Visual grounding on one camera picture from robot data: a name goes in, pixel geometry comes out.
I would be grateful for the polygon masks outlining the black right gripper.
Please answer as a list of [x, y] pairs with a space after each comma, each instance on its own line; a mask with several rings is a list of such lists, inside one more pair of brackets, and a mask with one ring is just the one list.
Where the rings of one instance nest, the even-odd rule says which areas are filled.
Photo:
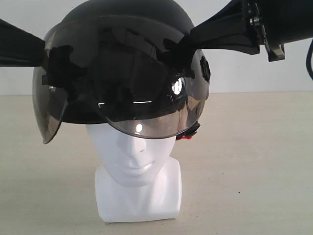
[[196, 48], [256, 55], [264, 45], [270, 62], [285, 59], [285, 44], [312, 36], [311, 0], [232, 0], [190, 31]]

